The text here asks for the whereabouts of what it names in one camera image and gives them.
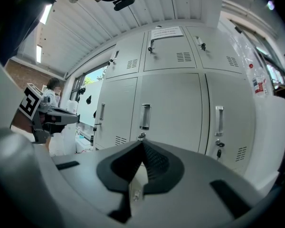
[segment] cabinet door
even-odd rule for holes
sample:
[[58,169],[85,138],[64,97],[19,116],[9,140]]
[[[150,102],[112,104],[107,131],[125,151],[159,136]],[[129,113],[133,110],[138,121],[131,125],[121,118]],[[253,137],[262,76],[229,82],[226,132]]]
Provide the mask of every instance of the cabinet door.
[[[197,47],[203,68],[242,72],[239,57],[223,32],[215,28],[187,27],[187,29]],[[200,42],[206,44],[205,51],[201,49]]]
[[[144,70],[157,70],[166,68],[196,67],[194,56],[188,39],[180,27],[183,36],[161,38],[154,41],[152,53],[146,50]],[[151,31],[148,33],[148,43],[151,40]]]
[[[244,167],[250,158],[255,128],[255,108],[249,83],[219,73],[207,73],[206,79],[210,105],[206,155],[217,159],[217,152],[221,149],[219,162],[232,170]],[[215,144],[218,139],[225,144],[224,147]]]
[[103,148],[130,139],[137,78],[104,82],[97,105],[95,142]]
[[106,78],[137,73],[142,54],[144,33],[137,33],[117,42],[106,70]]
[[[145,104],[151,105],[148,111]],[[140,115],[150,114],[149,129],[145,123],[136,124],[137,136],[144,132],[146,139],[171,144],[197,152],[200,143],[202,105],[198,74],[165,74],[142,77]]]

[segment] door handle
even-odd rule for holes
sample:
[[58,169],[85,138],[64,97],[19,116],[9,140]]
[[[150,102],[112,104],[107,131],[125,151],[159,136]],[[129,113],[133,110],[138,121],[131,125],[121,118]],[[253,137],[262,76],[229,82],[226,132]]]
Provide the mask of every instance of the door handle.
[[206,43],[204,43],[199,36],[194,36],[195,44],[200,46],[203,51],[206,50]]
[[99,120],[103,120],[104,119],[104,111],[105,111],[105,103],[101,103]]
[[148,130],[150,127],[151,105],[142,104],[140,129]]
[[110,66],[111,63],[115,64],[115,60],[117,59],[118,53],[119,53],[119,50],[115,52],[113,59],[110,59],[108,61],[108,66]]
[[155,49],[155,40],[152,39],[149,41],[148,51],[150,51],[150,53],[152,53],[154,49]]
[[214,136],[223,136],[223,115],[224,107],[216,106],[215,107],[215,132]]

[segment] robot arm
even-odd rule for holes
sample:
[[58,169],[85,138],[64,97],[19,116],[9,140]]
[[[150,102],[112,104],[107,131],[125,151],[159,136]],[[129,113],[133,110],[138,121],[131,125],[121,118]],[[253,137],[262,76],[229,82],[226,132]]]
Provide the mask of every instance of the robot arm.
[[78,121],[77,115],[62,108],[51,107],[49,96],[43,96],[33,84],[28,84],[24,93],[19,110],[31,123],[35,143],[45,143],[51,134],[60,133],[65,125]]

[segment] fluorescent light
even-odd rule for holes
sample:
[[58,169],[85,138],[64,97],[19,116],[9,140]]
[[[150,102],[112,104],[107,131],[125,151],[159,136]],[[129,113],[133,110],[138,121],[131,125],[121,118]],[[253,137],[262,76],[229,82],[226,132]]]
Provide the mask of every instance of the fluorescent light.
[[40,19],[41,23],[46,24],[51,8],[52,8],[52,4],[46,6],[46,8],[44,9],[43,15]]
[[270,10],[274,10],[274,9],[275,9],[274,2],[273,2],[273,1],[268,1],[267,7],[268,7]]
[[36,61],[41,63],[41,52],[42,52],[42,47],[40,45],[37,45],[36,48]]

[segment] ceiling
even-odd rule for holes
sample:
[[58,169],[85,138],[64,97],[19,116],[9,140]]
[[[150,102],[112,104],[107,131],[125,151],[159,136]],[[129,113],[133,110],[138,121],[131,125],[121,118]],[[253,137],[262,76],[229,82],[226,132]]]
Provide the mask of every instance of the ceiling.
[[[40,23],[23,41],[17,57],[63,76],[100,45],[128,30],[170,19],[202,20],[205,4],[203,0],[136,0],[116,12],[111,2],[57,0],[46,25]],[[37,44],[42,46],[41,64],[35,62]]]

